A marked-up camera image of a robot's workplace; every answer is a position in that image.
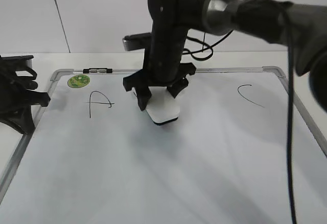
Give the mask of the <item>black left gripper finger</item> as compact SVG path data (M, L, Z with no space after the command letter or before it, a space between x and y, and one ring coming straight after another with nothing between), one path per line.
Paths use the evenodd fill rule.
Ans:
M13 128L20 134L31 134L35 130L30 106L1 113L1 123Z
M27 104L30 106L40 105L42 107L47 107L50 102L50 97L47 92L37 92L37 91L26 91Z

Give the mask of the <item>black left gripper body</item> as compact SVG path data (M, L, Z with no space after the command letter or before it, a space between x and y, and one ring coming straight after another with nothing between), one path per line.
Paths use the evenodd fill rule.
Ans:
M17 108L25 90L35 90L37 73L31 67L33 55L1 57L1 113Z

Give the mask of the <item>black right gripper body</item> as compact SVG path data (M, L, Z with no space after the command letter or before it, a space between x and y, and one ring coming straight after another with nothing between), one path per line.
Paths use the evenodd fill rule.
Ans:
M205 0L148 0L153 20L151 45L145 50L143 70L125 78L130 91L136 85L168 87L187 75L180 61L190 29L204 31L202 9Z

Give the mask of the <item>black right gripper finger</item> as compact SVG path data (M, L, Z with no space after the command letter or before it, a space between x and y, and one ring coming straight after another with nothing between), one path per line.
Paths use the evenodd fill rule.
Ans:
M186 77L183 77L181 79L179 79L177 82L175 82L174 84L170 85L167 87L167 91L170 93L170 95L173 98L176 98L176 96L185 88L187 88L187 86L189 85L189 82L187 80Z
M135 94L137 97L137 104L141 111L144 111L147 107L148 101L151 98L151 91L146 85L136 85L134 87Z

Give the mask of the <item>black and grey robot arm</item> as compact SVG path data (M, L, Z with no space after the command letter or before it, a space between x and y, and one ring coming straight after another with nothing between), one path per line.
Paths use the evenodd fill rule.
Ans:
M123 79L134 90L144 110L151 87L165 87L176 97L188 86L192 63L182 63L188 31L197 30L226 39L238 31L288 49L289 98L287 132L293 129L294 76L310 74L313 96L326 107L326 6L275 0L148 0L150 33L124 38L125 49L143 49L141 70Z

